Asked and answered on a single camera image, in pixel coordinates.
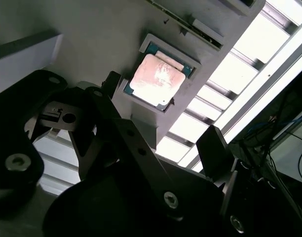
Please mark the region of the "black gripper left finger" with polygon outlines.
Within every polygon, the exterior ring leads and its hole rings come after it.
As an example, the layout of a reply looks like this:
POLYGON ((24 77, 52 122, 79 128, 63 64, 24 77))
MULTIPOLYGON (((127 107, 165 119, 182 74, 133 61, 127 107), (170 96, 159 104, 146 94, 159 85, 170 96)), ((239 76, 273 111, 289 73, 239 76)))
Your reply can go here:
POLYGON ((44 171, 33 142, 52 128, 69 132, 81 181, 120 163, 151 194, 155 207, 182 219, 176 188, 134 123, 112 103, 120 74, 102 87, 68 88, 59 75, 38 70, 0 93, 0 207, 25 201, 44 171))

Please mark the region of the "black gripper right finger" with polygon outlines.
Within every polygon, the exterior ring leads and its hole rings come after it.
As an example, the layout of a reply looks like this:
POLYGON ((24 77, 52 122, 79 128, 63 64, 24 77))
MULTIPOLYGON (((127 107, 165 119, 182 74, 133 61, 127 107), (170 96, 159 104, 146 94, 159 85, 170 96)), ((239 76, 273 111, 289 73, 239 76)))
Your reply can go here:
POLYGON ((196 146, 204 174, 221 185, 220 215, 232 237, 273 237, 279 228, 266 192, 269 184, 254 164, 236 158, 221 131, 210 126, 196 146))

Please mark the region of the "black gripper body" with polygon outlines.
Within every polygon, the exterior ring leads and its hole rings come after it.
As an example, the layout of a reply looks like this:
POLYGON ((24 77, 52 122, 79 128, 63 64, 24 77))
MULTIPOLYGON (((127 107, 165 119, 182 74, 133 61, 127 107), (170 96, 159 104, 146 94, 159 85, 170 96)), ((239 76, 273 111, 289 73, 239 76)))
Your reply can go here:
POLYGON ((141 182, 116 163, 64 191, 49 208, 46 237, 227 237, 223 193, 203 175, 162 161, 177 186, 182 219, 158 210, 141 182))

